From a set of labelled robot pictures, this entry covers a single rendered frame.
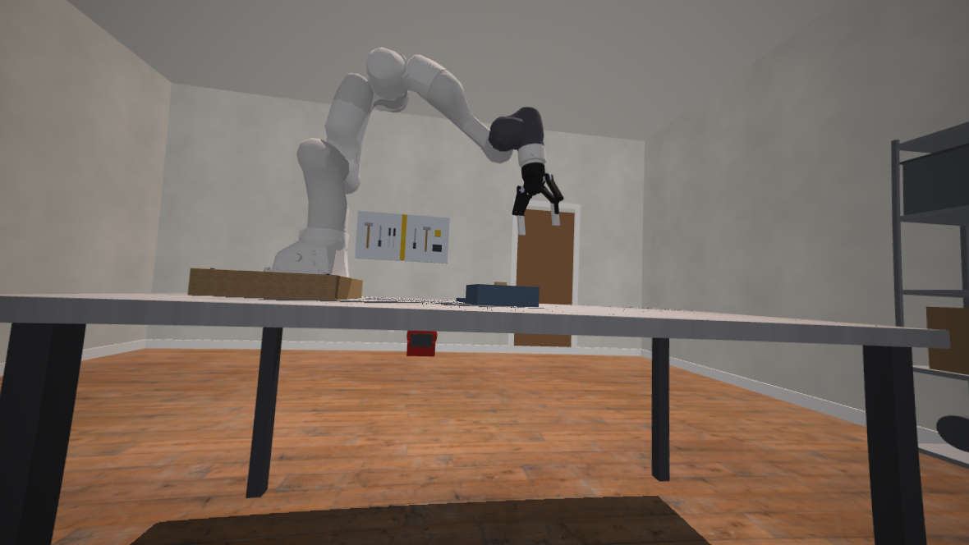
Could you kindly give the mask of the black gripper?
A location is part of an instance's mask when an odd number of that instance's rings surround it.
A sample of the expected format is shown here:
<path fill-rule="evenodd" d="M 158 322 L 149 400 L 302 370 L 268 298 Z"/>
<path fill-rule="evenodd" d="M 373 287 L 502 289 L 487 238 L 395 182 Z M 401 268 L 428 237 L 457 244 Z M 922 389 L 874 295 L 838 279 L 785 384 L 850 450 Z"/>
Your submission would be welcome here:
<path fill-rule="evenodd" d="M 517 186 L 515 206 L 513 206 L 512 210 L 512 215 L 517 216 L 518 234 L 521 234 L 521 236 L 526 235 L 526 220 L 524 219 L 524 213 L 526 212 L 526 207 L 532 196 L 539 193 L 547 196 L 547 199 L 551 202 L 551 225 L 560 226 L 558 204 L 561 200 L 563 200 L 563 195 L 553 181 L 553 175 L 545 173 L 543 163 L 524 164 L 524 166 L 521 168 L 521 174 L 524 185 Z M 546 181 L 553 195 L 551 195 L 547 187 L 545 187 L 544 183 Z M 519 204 L 519 202 L 521 203 Z"/>

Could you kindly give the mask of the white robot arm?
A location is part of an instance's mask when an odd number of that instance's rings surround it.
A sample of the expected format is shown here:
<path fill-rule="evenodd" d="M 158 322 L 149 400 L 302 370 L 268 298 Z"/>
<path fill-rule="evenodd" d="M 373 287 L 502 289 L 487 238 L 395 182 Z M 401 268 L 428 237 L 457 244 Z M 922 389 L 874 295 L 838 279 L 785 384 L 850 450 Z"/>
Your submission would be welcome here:
<path fill-rule="evenodd" d="M 298 232 L 296 243 L 277 252 L 273 270 L 263 272 L 349 277 L 346 194 L 353 194 L 361 184 L 363 135 L 372 109 L 401 112 L 408 104 L 408 90 L 471 137 L 491 162 L 508 161 L 514 149 L 519 167 L 547 162 L 538 110 L 521 108 L 492 121 L 489 129 L 471 114 L 456 77 L 427 57 L 415 55 L 406 61 L 402 54 L 376 48 L 367 57 L 366 69 L 369 79 L 349 72 L 336 90 L 325 121 L 328 143 L 311 137 L 298 146 L 309 200 L 308 225 Z"/>

